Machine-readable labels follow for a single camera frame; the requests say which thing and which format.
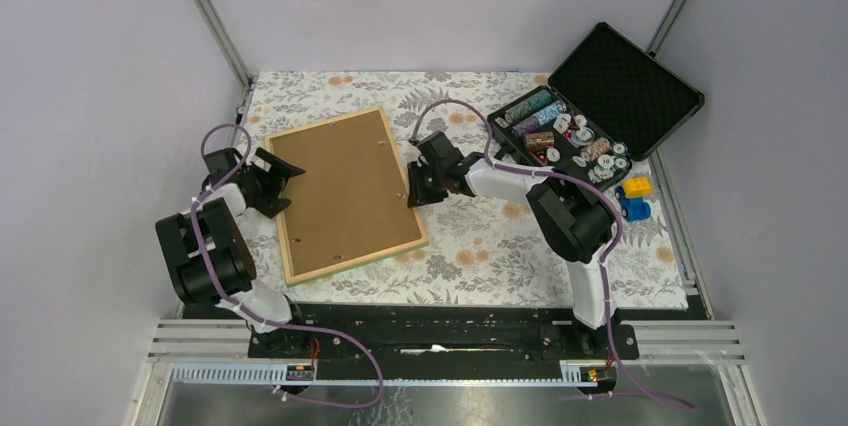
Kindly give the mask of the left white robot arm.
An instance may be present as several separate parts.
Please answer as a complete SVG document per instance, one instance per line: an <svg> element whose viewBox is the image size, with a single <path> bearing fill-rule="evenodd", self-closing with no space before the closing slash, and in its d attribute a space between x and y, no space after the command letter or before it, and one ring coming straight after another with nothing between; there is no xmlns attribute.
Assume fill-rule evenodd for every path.
<svg viewBox="0 0 848 426"><path fill-rule="evenodd" d="M291 201L288 182L305 173L258 148L253 164L235 148L203 155L208 175L191 206L155 224L169 278L185 305L214 306L245 320L255 333L272 332L272 344L288 357L309 347L310 331L284 294L258 278L237 218L253 209L268 219Z"/></svg>

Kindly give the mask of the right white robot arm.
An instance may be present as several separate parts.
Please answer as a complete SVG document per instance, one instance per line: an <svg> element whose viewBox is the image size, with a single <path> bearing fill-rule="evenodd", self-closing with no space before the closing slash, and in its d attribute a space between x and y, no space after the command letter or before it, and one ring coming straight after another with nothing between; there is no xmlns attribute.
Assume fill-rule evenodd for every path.
<svg viewBox="0 0 848 426"><path fill-rule="evenodd" d="M526 205L549 248L566 262L573 287L572 311L579 321L575 348L597 358L613 344L615 306L603 260L614 244L619 221L610 201L591 184L551 167L524 167L464 155L441 131L410 143L418 150L407 164L408 206L418 208L451 195L498 198Z"/></svg>

